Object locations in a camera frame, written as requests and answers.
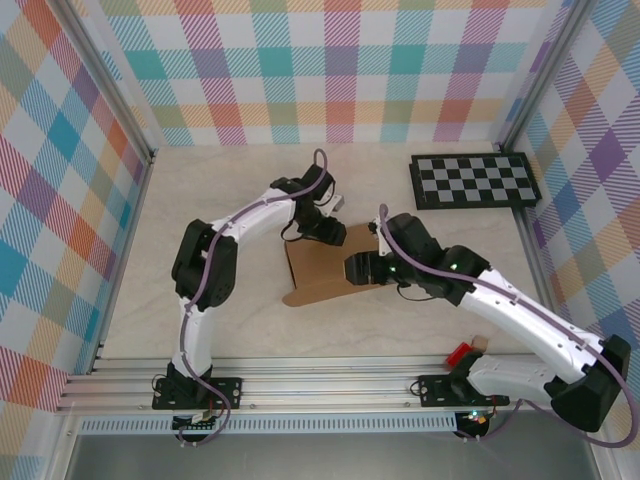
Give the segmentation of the brown cardboard paper box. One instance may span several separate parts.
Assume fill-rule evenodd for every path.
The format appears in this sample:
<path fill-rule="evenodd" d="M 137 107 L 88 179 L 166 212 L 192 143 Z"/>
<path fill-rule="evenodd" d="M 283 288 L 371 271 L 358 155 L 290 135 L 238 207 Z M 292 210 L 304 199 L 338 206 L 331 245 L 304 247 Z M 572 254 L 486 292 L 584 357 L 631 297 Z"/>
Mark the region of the brown cardboard paper box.
<path fill-rule="evenodd" d="M 294 288 L 282 302 L 288 307 L 301 307 L 381 288 L 381 285 L 352 285 L 344 273 L 344 261 L 348 257 L 377 249 L 377 238 L 366 223 L 348 227 L 342 246 L 311 240 L 286 242 L 285 253 Z"/>

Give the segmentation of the black grey checkerboard panel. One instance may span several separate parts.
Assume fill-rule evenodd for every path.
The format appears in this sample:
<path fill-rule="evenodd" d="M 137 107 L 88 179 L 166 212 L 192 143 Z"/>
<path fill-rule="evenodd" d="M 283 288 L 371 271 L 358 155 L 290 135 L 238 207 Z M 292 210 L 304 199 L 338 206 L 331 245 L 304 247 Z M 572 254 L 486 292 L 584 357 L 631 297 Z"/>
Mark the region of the black grey checkerboard panel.
<path fill-rule="evenodd" d="M 413 155 L 409 171 L 419 210 L 533 207 L 542 198 L 521 152 Z"/>

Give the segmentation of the red block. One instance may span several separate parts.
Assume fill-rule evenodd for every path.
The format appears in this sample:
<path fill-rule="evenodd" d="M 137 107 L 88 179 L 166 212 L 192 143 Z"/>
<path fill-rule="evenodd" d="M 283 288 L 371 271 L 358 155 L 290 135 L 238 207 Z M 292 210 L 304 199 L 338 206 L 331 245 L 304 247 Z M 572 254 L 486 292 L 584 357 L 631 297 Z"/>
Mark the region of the red block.
<path fill-rule="evenodd" d="M 446 358 L 446 364 L 454 368 L 468 353 L 473 351 L 473 347 L 466 342 L 460 343 L 453 352 Z"/>

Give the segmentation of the small electronics board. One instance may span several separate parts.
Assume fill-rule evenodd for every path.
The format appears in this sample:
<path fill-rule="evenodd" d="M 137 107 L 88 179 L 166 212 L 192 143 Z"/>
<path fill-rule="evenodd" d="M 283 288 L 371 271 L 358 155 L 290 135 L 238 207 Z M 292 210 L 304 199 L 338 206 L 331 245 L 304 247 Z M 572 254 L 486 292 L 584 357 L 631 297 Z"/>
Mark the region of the small electronics board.
<path fill-rule="evenodd" d="M 171 429 L 178 432 L 213 432 L 217 428 L 217 416 L 211 412 L 175 415 L 171 420 Z"/>
<path fill-rule="evenodd" d="M 491 417 L 491 413 L 478 410 L 457 413 L 456 434 L 461 438 L 482 437 L 489 431 Z"/>

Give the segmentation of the aluminium front rail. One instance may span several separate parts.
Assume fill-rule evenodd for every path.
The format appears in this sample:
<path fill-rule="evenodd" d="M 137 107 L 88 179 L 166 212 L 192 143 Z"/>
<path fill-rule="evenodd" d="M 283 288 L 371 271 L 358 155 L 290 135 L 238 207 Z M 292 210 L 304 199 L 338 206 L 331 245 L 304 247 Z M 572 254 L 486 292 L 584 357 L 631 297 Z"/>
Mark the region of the aluminium front rail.
<path fill-rule="evenodd" d="M 68 378 L 57 411 L 66 415 L 152 413 L 152 381 L 165 358 L 95 360 Z M 442 356 L 221 358 L 213 373 L 243 380 L 239 413 L 417 412 L 412 383 L 445 373 Z"/>

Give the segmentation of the aluminium side rail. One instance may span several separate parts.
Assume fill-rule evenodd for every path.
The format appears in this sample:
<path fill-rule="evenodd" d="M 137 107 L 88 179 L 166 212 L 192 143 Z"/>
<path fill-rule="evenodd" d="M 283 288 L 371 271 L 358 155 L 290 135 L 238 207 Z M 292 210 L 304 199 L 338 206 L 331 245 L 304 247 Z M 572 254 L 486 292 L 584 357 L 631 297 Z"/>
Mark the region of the aluminium side rail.
<path fill-rule="evenodd" d="M 498 189 L 495 199 L 516 212 L 516 223 L 537 295 L 529 296 L 509 276 L 494 274 L 498 291 L 474 303 L 474 308 L 515 339 L 529 347 L 546 365 L 562 376 L 579 377 L 581 353 L 571 345 L 569 324 L 553 310 L 551 294 L 542 274 L 533 234 L 525 209 L 538 199 L 529 175 L 528 161 L 519 153 L 503 154 L 497 161 L 500 178 L 491 182 Z"/>
<path fill-rule="evenodd" d="M 91 321 L 89 324 L 87 332 L 90 333 L 90 336 L 85 339 L 83 349 L 79 354 L 76 367 L 74 369 L 75 373 L 88 374 L 92 370 L 93 364 L 99 357 L 99 352 L 103 348 L 104 342 L 108 336 L 158 153 L 158 148 L 151 150 L 149 156 L 145 160 L 139 192 L 124 231 L 125 236 L 123 238 L 120 256 L 116 258 L 114 269 L 112 271 L 112 279 L 108 284 L 108 296 L 106 297 L 106 303 L 99 311 L 97 319 L 95 321 Z"/>

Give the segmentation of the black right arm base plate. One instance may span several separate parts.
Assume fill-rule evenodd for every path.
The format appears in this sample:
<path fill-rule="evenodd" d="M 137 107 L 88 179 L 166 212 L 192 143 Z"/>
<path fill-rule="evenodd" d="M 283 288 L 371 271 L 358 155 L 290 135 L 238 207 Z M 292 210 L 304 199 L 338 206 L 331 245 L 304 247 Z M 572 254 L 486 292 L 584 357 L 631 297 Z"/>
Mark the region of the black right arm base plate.
<path fill-rule="evenodd" d="M 450 375 L 422 375 L 418 377 L 422 407 L 502 407 L 510 404 L 508 396 L 483 395 L 467 380 Z"/>

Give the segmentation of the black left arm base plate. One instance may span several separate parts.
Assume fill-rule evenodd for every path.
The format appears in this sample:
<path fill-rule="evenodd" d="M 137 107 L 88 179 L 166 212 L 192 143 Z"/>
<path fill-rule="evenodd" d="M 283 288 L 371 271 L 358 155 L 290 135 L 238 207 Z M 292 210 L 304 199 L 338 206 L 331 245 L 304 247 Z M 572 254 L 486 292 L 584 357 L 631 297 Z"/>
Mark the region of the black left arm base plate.
<path fill-rule="evenodd" d="M 231 409 L 240 407 L 242 379 L 214 377 L 209 385 L 227 398 Z M 193 378 L 158 375 L 152 380 L 153 410 L 215 410 L 224 406 L 224 400 Z"/>

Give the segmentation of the aluminium frame post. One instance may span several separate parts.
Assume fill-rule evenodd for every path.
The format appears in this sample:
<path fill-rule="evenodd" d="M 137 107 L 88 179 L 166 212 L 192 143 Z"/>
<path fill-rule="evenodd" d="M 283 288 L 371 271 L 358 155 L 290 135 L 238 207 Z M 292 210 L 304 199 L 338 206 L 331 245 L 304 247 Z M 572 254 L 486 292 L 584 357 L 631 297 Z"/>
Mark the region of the aluminium frame post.
<path fill-rule="evenodd" d="M 597 2 L 548 0 L 490 129 L 495 151 L 514 148 Z"/>
<path fill-rule="evenodd" d="M 68 34 L 98 89 L 105 96 L 124 133 L 147 165 L 155 160 L 155 149 L 146 140 L 99 49 L 86 30 L 70 0 L 46 0 L 48 6 Z"/>

